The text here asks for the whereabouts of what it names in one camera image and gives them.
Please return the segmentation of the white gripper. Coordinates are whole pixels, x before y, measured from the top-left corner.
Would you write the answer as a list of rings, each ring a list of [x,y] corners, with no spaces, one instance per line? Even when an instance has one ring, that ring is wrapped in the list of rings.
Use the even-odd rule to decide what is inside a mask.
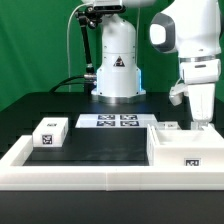
[[[213,118],[215,84],[221,74],[221,60],[207,61],[181,60],[180,77],[187,86],[192,129],[202,130]]]

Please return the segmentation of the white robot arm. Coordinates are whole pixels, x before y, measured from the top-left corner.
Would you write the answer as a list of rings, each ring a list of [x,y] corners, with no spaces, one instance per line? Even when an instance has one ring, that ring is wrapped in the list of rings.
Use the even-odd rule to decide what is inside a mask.
[[[102,65],[92,91],[99,100],[129,100],[142,93],[135,28],[119,14],[155,1],[82,0],[91,25],[96,17],[102,18]],[[187,96],[192,118],[201,125],[213,118],[215,83],[221,74],[221,29],[218,0],[174,0],[153,17],[149,28],[150,43],[157,51],[178,54],[179,80],[170,90],[170,101],[178,105]]]

